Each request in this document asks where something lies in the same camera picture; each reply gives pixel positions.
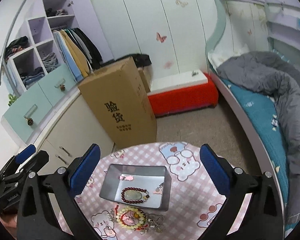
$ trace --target table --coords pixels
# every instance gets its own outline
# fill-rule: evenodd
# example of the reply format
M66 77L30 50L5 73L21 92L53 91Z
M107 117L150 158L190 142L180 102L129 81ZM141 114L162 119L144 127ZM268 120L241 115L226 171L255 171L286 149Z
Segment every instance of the table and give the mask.
M200 148L186 142L165 142L132 146L112 153L99 161L83 192L76 196L75 200L87 220L104 240L197 240L226 199L218 193L202 165L199 150ZM167 212L144 210L165 217L166 228L162 233L150 230L141 235L137 231L126 230L109 221L108 212L117 204L100 198L99 192L111 163L164 165L168 168L172 178L169 210ZM238 230L250 198L251 194L247 194L229 233ZM62 213L59 216L59 223L62 230L71 233Z

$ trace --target cardboard box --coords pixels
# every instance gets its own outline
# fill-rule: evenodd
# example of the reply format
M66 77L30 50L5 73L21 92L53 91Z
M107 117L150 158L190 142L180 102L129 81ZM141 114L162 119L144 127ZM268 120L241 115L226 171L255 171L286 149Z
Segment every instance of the cardboard box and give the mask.
M119 148L156 141L157 121L132 57L96 70L79 89Z
M149 69L147 67L139 67L138 71L146 92L149 93L151 91L151 74Z

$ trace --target blue bedsheet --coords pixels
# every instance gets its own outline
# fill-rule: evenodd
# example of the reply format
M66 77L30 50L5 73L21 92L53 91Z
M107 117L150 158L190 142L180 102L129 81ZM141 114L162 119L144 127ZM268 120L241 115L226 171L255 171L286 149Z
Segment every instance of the blue bedsheet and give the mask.
M272 165L279 170L277 177L282 192L283 203L286 206L289 190L286 157L287 143L280 127L274 129L274 126L271 124L271 119L273 116L276 116L273 101L265 95L240 88L228 80L221 80L229 87L249 117L269 154Z

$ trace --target metal pole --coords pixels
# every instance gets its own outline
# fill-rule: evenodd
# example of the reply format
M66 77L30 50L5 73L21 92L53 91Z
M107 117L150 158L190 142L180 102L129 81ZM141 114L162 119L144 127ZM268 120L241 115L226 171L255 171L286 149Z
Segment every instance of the metal pole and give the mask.
M18 92L16 86L14 85L13 80L12 80L12 78L11 78L11 76L10 76L9 71L8 71L7 64L6 64L5 59L4 59L4 53L5 53L5 50L6 50L6 47L7 47L7 44L8 44L10 35L11 35L11 32L12 32L13 26L14 26L14 24L15 24L15 22L16 22L18 16L19 16L19 13L20 13L21 9L22 9L23 6L25 5L26 1L27 1L27 0L23 0L21 6L20 6L20 8L19 8L19 10L17 11L15 17L14 17L13 20L12 20L11 26L10 26L10 28L9 28L9 30L8 30L7 37L6 37L6 39L5 39L5 41L4 41L4 44L3 44L3 49L2 49L2 53L1 53L1 59L0 59L0 86L1 86L1 73L2 73L2 65L3 65L3 68L4 68L4 70L5 70L5 73L6 73L6 75L7 75L8 81L9 81L9 84L10 84L10 86L12 87L13 93L15 94L15 96L16 96L17 98L20 97L20 94L19 94L19 92Z

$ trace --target black bag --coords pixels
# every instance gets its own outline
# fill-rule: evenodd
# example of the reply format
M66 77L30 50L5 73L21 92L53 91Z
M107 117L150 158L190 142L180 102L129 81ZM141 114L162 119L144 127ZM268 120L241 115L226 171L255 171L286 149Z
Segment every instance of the black bag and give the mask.
M109 60L106 63L103 63L101 65L101 67L110 65L114 62L117 62L119 60L122 60L122 59L125 59L128 57L133 57L134 63L136 64L137 67L146 67L146 66L151 65L151 60L150 60L149 55L147 55L147 54L129 54L129 55L123 56L121 58L118 58L116 60Z

